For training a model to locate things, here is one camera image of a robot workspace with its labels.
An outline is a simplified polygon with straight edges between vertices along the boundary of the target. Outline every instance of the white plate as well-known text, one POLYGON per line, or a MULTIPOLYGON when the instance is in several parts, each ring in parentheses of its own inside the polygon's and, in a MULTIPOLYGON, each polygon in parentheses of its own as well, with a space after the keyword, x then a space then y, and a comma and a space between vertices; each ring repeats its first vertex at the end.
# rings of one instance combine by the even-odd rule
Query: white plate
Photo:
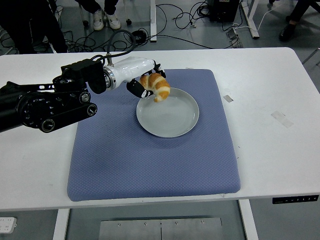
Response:
POLYGON ((161 138, 175 138, 189 132, 199 118, 196 100, 183 90, 171 88, 166 100, 154 102, 154 95, 140 99, 136 116, 141 126, 161 138))

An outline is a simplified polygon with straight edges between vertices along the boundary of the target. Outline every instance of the blue cushion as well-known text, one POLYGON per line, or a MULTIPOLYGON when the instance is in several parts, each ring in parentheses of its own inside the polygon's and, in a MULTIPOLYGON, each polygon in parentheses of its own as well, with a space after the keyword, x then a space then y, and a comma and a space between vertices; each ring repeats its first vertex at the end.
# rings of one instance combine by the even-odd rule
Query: blue cushion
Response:
POLYGON ((195 127, 180 137, 156 137, 139 124, 139 98, 124 83, 113 91, 93 93, 97 114, 78 123, 72 152, 67 186, 72 201, 212 195, 240 189, 213 73, 170 69, 166 79, 197 101, 200 115, 195 127))

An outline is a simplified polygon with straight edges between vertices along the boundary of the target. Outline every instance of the white tape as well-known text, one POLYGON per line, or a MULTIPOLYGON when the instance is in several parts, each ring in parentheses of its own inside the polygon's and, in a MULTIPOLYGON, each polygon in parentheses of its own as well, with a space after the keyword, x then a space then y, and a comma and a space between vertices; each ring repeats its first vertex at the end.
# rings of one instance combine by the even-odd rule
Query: white tape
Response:
POLYGON ((231 103, 233 101, 233 99, 229 96, 229 95, 225 95, 223 97, 228 103, 231 103))
POLYGON ((274 117, 276 120, 279 121, 283 126, 286 128, 290 128, 294 123, 289 121, 284 114, 282 114, 279 111, 275 111, 271 114, 272 117, 274 117))

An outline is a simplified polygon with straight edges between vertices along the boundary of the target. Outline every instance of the black pants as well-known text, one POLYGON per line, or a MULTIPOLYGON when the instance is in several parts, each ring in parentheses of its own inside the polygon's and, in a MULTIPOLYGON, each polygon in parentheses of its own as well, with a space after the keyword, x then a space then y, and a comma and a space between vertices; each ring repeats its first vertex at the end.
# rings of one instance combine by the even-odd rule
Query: black pants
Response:
POLYGON ((57 53, 68 52, 58 21, 46 0, 0 0, 0 25, 14 41, 20 54, 36 54, 32 46, 31 19, 57 53))
POLYGON ((299 22, 301 17, 305 14, 307 9, 312 6, 313 4, 316 4, 315 0, 298 0, 296 3, 291 15, 290 19, 296 22, 299 22))
MULTIPOLYGON (((89 13, 94 14, 98 9, 100 9, 100 5, 95 0, 75 0, 82 7, 88 11, 89 13)), ((104 0, 104 11, 108 15, 113 15, 116 11, 116 5, 118 0, 104 0)))

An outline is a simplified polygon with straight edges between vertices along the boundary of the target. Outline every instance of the robotic arm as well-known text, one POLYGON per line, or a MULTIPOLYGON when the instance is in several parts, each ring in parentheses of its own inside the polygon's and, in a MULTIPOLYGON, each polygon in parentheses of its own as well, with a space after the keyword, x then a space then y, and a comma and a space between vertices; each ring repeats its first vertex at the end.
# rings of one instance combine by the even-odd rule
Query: robotic arm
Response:
POLYGON ((0 132, 25 125, 50 133, 96 114, 87 88, 101 94, 114 90, 123 82, 139 98, 153 94, 135 78, 152 71, 165 72, 152 59, 128 57, 115 64, 101 55, 62 66, 62 74, 49 84, 18 85, 8 81, 0 88, 0 132))

